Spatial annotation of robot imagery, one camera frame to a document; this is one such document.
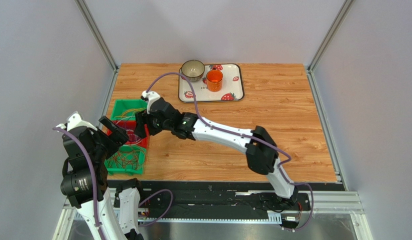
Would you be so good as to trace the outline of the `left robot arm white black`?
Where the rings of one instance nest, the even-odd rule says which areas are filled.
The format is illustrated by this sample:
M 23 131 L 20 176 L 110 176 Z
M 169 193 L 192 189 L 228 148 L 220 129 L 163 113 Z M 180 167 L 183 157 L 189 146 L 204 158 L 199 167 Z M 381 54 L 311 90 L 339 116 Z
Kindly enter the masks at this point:
M 75 111 L 54 130 L 62 133 L 65 159 L 60 190 L 82 216 L 96 240 L 141 240 L 138 206 L 143 193 L 136 178 L 124 181 L 111 194 L 105 161 L 129 140 L 125 129 L 103 116 L 95 127 Z

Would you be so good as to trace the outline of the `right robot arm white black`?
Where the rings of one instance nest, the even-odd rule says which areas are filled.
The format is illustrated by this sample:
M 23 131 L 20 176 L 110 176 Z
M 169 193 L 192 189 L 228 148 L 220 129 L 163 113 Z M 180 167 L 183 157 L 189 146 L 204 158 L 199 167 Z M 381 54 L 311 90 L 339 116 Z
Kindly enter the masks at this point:
M 289 179 L 279 155 L 288 154 L 279 149 L 268 132 L 261 126 L 255 129 L 230 127 L 210 121 L 198 113 L 180 112 L 154 91 L 144 91 L 141 100 L 146 109 L 135 115 L 135 135 L 145 138 L 169 131 L 182 140 L 207 141 L 220 144 L 244 154 L 248 168 L 264 175 L 273 187 L 281 203 L 294 206 L 298 188 Z

